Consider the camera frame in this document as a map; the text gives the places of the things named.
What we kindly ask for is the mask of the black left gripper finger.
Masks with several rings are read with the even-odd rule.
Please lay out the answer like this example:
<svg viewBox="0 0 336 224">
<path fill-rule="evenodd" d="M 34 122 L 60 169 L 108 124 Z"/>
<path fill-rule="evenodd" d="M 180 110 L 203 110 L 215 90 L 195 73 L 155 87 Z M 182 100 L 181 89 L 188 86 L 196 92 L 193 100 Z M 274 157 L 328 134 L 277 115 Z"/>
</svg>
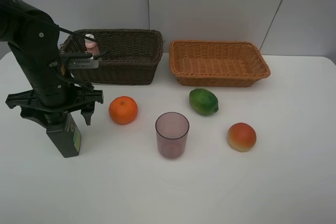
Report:
<svg viewBox="0 0 336 224">
<path fill-rule="evenodd" d="M 87 104 L 81 109 L 81 115 L 84 117 L 87 126 L 91 125 L 91 117 L 94 114 L 94 104 Z"/>
</svg>

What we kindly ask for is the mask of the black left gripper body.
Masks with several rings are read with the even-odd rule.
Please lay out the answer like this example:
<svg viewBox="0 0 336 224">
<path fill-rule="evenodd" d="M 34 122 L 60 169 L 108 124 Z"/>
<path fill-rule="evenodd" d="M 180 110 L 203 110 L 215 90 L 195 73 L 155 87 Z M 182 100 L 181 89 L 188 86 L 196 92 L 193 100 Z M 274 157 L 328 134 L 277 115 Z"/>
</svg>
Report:
<svg viewBox="0 0 336 224">
<path fill-rule="evenodd" d="M 37 124 L 61 123 L 67 114 L 81 111 L 87 104 L 103 103 L 103 92 L 89 82 L 63 78 L 57 86 L 36 88 L 8 95 L 10 109 L 21 108 L 20 116 Z"/>
</svg>

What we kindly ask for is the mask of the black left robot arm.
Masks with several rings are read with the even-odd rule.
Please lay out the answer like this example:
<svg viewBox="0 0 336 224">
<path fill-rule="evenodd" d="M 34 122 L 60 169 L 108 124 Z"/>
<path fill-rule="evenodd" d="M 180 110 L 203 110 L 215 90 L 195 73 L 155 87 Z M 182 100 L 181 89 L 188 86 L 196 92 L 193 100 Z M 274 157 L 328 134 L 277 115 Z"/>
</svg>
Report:
<svg viewBox="0 0 336 224">
<path fill-rule="evenodd" d="M 73 111 L 90 125 L 103 93 L 71 76 L 57 47 L 59 32 L 48 14 L 20 0 L 1 0 L 1 41 L 8 43 L 32 87 L 8 95 L 6 104 L 19 106 L 21 117 L 43 127 L 62 123 Z"/>
</svg>

